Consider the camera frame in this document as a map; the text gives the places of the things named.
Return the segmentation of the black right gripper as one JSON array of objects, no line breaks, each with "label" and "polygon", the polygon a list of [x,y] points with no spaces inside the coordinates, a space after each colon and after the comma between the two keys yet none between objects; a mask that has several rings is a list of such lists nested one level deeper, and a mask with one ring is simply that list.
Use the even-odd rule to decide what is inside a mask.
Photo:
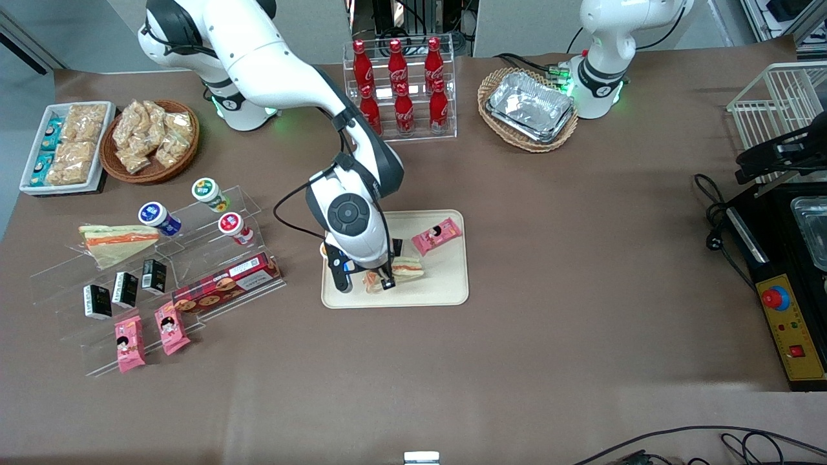
[{"label": "black right gripper", "polygon": [[[328,269],[333,277],[333,283],[336,290],[340,293],[349,293],[353,289],[349,264],[351,260],[340,248],[332,244],[325,245],[325,256],[327,258]],[[395,277],[393,276],[393,259],[387,259],[380,267],[381,285],[383,291],[395,287]]]}]

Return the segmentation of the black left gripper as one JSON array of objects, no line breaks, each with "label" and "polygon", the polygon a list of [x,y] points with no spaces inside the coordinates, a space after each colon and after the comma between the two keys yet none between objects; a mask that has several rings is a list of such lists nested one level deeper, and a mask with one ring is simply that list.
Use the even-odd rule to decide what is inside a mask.
[{"label": "black left gripper", "polygon": [[801,173],[825,171],[825,151],[825,127],[810,127],[802,138],[776,144],[773,150],[745,150],[736,157],[738,170],[735,179],[739,185],[745,185],[757,177],[775,172],[774,167]]}]

